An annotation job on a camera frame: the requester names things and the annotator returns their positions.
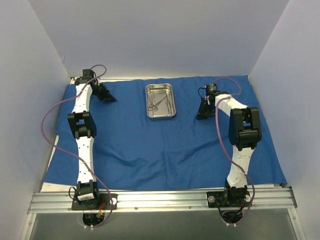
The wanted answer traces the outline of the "blue surgical cloth wrap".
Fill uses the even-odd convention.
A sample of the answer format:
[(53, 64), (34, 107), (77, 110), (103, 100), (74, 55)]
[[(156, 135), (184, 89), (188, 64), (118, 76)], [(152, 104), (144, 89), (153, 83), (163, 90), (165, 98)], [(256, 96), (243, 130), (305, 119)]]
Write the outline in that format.
[[(244, 75), (108, 82), (115, 102), (102, 103), (92, 96), (89, 111), (97, 128), (93, 164), (98, 185), (131, 191), (223, 187), (233, 154), (229, 117), (219, 112), (218, 118), (196, 119), (204, 86), (212, 82), (242, 104), (259, 106)], [(166, 83), (173, 88), (176, 114), (149, 118), (146, 86)]]

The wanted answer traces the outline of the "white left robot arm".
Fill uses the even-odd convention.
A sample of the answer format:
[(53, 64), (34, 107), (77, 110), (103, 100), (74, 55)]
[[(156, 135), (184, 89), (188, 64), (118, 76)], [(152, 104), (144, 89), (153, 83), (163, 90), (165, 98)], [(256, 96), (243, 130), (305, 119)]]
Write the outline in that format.
[(67, 115), (72, 136), (77, 145), (78, 177), (75, 199), (90, 210), (100, 206), (101, 197), (94, 174), (93, 145), (97, 135), (96, 124), (90, 114), (90, 99), (103, 89), (95, 77), (82, 76), (75, 82), (76, 98), (74, 107)]

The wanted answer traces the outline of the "steel forceps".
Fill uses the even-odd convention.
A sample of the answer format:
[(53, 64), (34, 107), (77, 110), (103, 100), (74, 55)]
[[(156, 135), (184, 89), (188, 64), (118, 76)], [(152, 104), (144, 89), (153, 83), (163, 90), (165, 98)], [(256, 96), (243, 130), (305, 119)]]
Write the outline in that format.
[(171, 107), (170, 95), (166, 94), (164, 100), (165, 100), (165, 104), (166, 104), (166, 107), (167, 107), (167, 110), (168, 110), (168, 114), (172, 115), (173, 112), (172, 112), (172, 107)]

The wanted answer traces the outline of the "steel surgical scissors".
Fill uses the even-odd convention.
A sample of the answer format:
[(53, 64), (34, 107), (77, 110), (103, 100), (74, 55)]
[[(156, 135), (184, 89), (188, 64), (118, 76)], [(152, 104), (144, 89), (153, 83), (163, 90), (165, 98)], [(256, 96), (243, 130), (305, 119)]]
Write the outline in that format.
[(149, 106), (148, 106), (148, 111), (155, 111), (157, 112), (159, 110), (158, 106), (165, 100), (165, 97), (163, 97), (161, 100), (159, 100), (158, 102), (156, 103), (151, 103)]

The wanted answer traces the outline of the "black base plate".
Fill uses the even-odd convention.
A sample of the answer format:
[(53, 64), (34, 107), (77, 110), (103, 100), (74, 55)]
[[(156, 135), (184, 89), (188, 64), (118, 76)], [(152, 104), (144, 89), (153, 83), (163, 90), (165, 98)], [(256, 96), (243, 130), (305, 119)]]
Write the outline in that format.
[(76, 196), (71, 209), (73, 211), (89, 210), (115, 210), (117, 208), (118, 195), (111, 193), (101, 193), (98, 198), (94, 198), (92, 193)]
[(251, 202), (250, 193), (231, 194), (226, 191), (208, 191), (206, 200), (209, 208), (241, 208), (248, 207)]

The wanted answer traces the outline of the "aluminium frame rail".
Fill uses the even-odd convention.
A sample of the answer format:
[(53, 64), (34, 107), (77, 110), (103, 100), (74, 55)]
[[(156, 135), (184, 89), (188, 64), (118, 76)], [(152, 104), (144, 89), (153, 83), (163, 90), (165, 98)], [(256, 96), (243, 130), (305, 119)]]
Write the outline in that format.
[[(210, 189), (177, 191), (117, 191), (114, 213), (214, 211), (209, 208), (206, 193)], [(72, 200), (67, 192), (35, 193), (29, 214), (71, 214)], [(297, 207), (290, 188), (257, 188), (251, 210), (294, 209)]]

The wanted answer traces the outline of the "stainless steel instrument tray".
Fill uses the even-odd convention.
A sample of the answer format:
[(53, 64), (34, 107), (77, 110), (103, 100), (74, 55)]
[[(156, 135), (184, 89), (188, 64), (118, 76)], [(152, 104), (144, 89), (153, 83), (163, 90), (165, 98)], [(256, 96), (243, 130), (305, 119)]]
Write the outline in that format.
[(146, 114), (152, 120), (170, 119), (176, 115), (173, 87), (169, 83), (145, 87)]

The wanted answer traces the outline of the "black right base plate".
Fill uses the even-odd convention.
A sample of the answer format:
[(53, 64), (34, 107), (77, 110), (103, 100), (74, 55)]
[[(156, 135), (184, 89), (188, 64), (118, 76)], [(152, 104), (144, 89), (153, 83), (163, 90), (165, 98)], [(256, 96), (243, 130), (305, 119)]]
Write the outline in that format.
[(251, 202), (250, 193), (231, 194), (226, 191), (208, 191), (206, 200), (209, 208), (241, 208), (248, 207)]

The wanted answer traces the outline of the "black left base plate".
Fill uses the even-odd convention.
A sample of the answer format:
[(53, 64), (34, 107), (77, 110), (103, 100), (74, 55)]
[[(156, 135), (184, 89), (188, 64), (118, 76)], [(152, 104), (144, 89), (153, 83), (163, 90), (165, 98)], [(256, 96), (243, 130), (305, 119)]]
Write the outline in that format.
[(115, 210), (117, 208), (118, 195), (111, 193), (101, 193), (98, 198), (94, 198), (92, 193), (76, 196), (71, 209), (73, 211), (89, 210)]

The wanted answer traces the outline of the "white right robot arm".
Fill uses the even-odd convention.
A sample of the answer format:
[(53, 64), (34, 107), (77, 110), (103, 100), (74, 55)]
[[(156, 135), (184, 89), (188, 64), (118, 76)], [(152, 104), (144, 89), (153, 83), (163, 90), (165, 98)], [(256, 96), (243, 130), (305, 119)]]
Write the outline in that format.
[(251, 155), (261, 140), (259, 111), (228, 94), (196, 104), (165, 92), (147, 95), (147, 116), (135, 102), (119, 105), (106, 124), (107, 162), (101, 172), (117, 190), (220, 187), (243, 189)]

